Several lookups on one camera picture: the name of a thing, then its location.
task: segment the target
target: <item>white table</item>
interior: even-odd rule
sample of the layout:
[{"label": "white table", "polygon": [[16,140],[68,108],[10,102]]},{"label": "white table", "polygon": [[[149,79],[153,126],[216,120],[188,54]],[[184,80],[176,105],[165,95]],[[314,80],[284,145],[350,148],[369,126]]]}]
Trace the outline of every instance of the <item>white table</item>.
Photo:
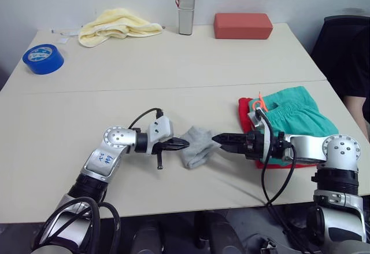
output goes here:
[{"label": "white table", "polygon": [[[39,31],[29,47],[60,35]],[[213,26],[194,26],[192,36],[168,27],[148,38],[109,39],[88,49],[72,38],[55,44],[64,65],[35,75],[20,61],[6,94],[207,87],[324,80],[325,76],[285,23],[267,40],[215,39]]]},{"label": "white table", "polygon": [[[175,133],[192,125],[218,132],[241,132],[239,97],[268,95],[304,85],[320,111],[339,131],[362,147],[359,193],[370,194],[370,146],[326,80],[179,89],[92,91],[15,95],[0,93],[0,222],[37,222],[47,218],[110,126],[127,126],[138,114],[157,106],[173,121]],[[144,129],[148,116],[137,126]],[[121,216],[238,208],[262,205],[260,173],[241,154],[218,151],[194,170],[182,166],[178,153],[156,158],[133,154],[123,160],[106,200]],[[300,168],[277,204],[312,201],[315,168]],[[287,170],[268,170],[267,188],[276,193]]]}]

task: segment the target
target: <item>red foam block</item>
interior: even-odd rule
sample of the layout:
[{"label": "red foam block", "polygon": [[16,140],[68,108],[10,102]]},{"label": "red foam block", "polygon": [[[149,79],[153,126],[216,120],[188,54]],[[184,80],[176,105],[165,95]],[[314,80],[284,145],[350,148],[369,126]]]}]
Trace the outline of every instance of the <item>red foam block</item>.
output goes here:
[{"label": "red foam block", "polygon": [[267,39],[272,31],[262,13],[217,13],[213,26],[217,39]]}]

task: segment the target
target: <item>person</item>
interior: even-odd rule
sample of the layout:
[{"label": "person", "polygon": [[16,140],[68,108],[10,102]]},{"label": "person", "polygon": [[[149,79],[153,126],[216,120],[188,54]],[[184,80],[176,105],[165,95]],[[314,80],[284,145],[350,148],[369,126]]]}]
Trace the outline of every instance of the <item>person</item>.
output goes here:
[{"label": "person", "polygon": [[336,70],[327,76],[335,92],[369,140],[362,108],[370,96],[370,26],[352,40],[339,59]]}]

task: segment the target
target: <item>blue tape roll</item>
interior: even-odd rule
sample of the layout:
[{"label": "blue tape roll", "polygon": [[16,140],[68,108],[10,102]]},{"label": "blue tape roll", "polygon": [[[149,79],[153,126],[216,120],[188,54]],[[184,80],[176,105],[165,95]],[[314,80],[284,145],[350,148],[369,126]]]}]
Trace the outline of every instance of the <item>blue tape roll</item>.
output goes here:
[{"label": "blue tape roll", "polygon": [[51,44],[42,44],[27,50],[22,59],[31,71],[38,75],[52,73],[64,63],[57,47]]}]

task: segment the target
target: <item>yellow towel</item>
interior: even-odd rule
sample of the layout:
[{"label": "yellow towel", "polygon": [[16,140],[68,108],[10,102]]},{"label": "yellow towel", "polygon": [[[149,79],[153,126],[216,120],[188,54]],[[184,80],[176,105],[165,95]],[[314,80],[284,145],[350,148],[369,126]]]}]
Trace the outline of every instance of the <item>yellow towel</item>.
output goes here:
[{"label": "yellow towel", "polygon": [[132,15],[123,8],[104,11],[95,21],[85,25],[79,33],[79,42],[95,47],[110,37],[147,37],[162,33],[162,26]]}]

